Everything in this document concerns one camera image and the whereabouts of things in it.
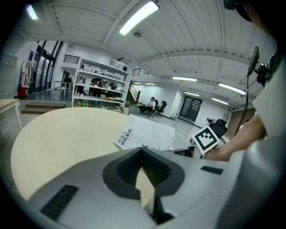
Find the desk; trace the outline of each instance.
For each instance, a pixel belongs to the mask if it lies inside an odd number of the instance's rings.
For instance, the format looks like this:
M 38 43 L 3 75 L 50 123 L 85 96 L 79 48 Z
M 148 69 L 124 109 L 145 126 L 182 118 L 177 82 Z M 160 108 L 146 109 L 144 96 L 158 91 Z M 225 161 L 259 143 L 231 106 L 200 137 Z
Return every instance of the desk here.
M 0 114 L 3 113 L 4 111 L 14 107 L 17 120 L 18 120 L 18 125 L 20 130 L 22 129 L 21 121 L 20 121 L 20 116 L 19 116 L 19 110 L 18 110 L 18 105 L 19 105 L 19 99 L 0 99 Z
M 20 132 L 11 154 L 13 178 L 22 197 L 29 199 L 80 161 L 119 151 L 113 140 L 128 119 L 118 112 L 87 107 L 58 109 L 35 118 Z M 140 186 L 148 182 L 143 178 Z M 147 195 L 145 204 L 152 190 Z
M 62 82 L 62 81 L 54 81 L 53 95 L 55 95 L 55 83 L 64 84 L 64 93 L 63 93 L 64 96 L 66 95 L 67 84 L 70 84 L 70 86 L 68 87 L 69 93 L 72 91 L 72 90 L 71 90 L 71 87 L 72 87 L 73 83 L 71 83 L 71 82 L 70 82 L 70 83 L 68 83 L 68 82 Z

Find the office chair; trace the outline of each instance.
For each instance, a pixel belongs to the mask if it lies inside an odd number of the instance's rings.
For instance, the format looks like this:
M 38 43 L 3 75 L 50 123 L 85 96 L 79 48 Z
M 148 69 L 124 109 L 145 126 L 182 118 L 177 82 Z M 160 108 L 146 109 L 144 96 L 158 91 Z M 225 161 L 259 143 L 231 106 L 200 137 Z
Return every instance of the office chair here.
M 156 104 L 155 107 L 157 107 L 158 106 L 158 100 L 157 99 L 155 100 L 155 104 Z M 155 112 L 155 110 L 153 110 L 152 108 L 149 108 L 149 110 L 143 115 L 148 115 L 148 118 L 150 116 L 154 117 L 154 115 L 152 115 L 152 113 L 154 113 L 154 112 Z
M 160 114 L 160 113 L 163 113 L 164 112 L 164 108 L 166 107 L 166 105 L 167 105 L 167 102 L 165 102 L 165 101 L 162 101 L 162 106 L 160 107 L 160 108 L 157 108 L 156 110 L 158 111 L 158 113 L 157 114 L 155 114 L 155 115 L 157 115 L 157 117 L 161 117 L 162 118 L 162 115 Z
M 219 139 L 227 132 L 227 128 L 225 127 L 226 123 L 226 121 L 218 119 L 215 123 L 210 125 L 210 128 L 213 130 L 213 132 Z
M 218 125 L 220 125 L 220 126 L 222 126 L 222 127 L 225 127 L 225 124 L 227 124 L 226 121 L 221 120 L 221 119 L 218 119 L 215 123 L 218 124 Z

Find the railing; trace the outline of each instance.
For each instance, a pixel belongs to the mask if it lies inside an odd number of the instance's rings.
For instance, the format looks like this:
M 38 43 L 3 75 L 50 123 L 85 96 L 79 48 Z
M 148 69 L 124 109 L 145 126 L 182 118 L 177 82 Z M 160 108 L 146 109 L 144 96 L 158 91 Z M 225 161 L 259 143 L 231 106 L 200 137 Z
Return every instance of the railing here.
M 142 68 L 136 68 L 132 72 L 132 76 L 139 76 L 139 75 L 148 75 L 149 73 L 143 70 Z
M 134 84 L 132 83 L 132 81 L 129 84 L 129 90 L 130 90 L 130 93 L 131 93 L 135 103 L 137 104 L 138 101 L 139 101 L 139 97 L 140 97 L 140 92 L 141 91 L 137 92 L 137 90 L 135 89 Z
M 63 61 L 67 63 L 78 64 L 79 60 L 80 60 L 79 56 L 65 55 Z

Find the hand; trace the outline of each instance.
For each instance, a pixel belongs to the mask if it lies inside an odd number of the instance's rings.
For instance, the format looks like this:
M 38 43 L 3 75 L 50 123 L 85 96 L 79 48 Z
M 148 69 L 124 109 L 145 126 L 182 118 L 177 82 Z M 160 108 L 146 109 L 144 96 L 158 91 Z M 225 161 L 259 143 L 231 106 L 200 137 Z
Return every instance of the hand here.
M 213 161 L 224 161 L 224 159 L 221 157 L 220 148 L 206 152 L 204 159 Z

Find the box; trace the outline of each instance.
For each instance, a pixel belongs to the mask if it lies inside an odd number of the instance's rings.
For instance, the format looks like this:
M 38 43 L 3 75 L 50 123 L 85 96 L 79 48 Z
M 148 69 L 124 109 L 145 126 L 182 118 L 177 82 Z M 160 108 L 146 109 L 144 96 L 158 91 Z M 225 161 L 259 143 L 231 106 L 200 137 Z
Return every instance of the box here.
M 130 101 L 125 102 L 125 107 L 128 108 L 130 106 Z

